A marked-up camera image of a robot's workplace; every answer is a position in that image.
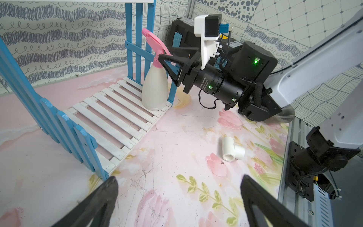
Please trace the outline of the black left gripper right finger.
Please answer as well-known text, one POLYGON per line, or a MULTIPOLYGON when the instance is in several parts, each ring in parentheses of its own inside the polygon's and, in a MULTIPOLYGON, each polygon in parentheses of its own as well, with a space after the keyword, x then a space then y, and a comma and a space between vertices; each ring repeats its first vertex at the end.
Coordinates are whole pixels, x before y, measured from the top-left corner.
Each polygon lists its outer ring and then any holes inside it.
POLYGON ((267 221, 274 227, 308 226, 249 175, 243 176, 240 190, 251 227, 267 227, 267 221))

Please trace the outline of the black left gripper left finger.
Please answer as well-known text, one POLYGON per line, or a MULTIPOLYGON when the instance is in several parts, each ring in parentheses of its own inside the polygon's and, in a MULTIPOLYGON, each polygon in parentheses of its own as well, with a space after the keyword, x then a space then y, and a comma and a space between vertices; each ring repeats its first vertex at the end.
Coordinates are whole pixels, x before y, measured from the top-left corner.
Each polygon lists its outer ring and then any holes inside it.
POLYGON ((54 224, 55 227, 108 227, 118 196, 114 176, 104 181, 85 200, 54 224))

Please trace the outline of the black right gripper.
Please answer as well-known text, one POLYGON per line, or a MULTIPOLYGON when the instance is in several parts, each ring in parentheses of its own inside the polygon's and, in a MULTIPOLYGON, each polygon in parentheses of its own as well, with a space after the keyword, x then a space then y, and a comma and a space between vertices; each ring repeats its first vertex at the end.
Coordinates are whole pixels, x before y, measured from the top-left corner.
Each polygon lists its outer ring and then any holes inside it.
POLYGON ((160 54, 158 61, 167 71, 172 82, 177 87, 183 84, 183 92, 188 94, 201 67, 201 54, 187 54, 185 56, 160 54))

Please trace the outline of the white pink spray bottle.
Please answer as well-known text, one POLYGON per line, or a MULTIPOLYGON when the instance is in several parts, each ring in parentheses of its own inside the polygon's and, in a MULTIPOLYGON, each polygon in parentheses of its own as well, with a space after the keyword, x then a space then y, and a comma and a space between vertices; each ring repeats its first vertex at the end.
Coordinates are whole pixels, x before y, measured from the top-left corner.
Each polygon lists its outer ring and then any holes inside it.
POLYGON ((166 45, 151 31, 144 28, 142 34, 146 43, 155 52, 153 63, 144 80, 141 99, 143 106, 151 111, 161 110, 168 99, 168 82, 165 68, 159 62, 159 55, 171 55, 166 45))

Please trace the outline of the blue white slatted shelf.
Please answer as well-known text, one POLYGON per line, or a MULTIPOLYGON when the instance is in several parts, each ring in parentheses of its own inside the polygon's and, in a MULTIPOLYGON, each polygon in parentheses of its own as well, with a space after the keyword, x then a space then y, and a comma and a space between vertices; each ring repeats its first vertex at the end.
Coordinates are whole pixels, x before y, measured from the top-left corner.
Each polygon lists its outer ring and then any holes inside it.
POLYGON ((162 109, 141 101, 155 55, 142 30, 156 32, 156 12, 156 1, 1 2, 1 92, 12 91, 37 128, 103 180, 175 99, 169 85, 162 109), (62 110, 34 88, 109 69, 81 87, 106 88, 62 110))

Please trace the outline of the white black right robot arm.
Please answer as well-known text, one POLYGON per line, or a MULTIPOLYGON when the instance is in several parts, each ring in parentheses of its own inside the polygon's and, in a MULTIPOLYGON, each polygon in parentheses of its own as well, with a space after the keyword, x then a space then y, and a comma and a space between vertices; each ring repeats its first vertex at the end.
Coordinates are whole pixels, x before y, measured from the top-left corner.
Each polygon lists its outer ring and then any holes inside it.
MULTIPOLYGON (((334 33, 274 71, 277 59, 267 50, 246 41, 224 54, 226 66, 209 64, 214 51, 172 47, 159 61, 175 85, 188 93, 197 86, 249 120, 262 122, 282 112, 299 96, 363 61, 363 13, 358 11, 334 33)), ((292 156, 291 174, 298 180, 338 171, 357 155, 363 143, 363 85, 359 84, 339 108, 307 135, 307 148, 292 156)))

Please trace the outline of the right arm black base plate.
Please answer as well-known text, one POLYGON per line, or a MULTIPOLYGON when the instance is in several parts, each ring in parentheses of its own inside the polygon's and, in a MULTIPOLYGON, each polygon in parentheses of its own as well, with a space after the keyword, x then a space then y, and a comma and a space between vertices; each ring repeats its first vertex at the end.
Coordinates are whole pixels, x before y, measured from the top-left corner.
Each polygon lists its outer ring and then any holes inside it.
POLYGON ((304 198, 308 201, 314 201, 313 177, 306 177, 301 181, 297 188, 298 181, 309 174, 307 164, 312 159, 309 157, 306 149, 292 141, 288 145, 288 165, 285 182, 296 193, 304 189, 304 198))

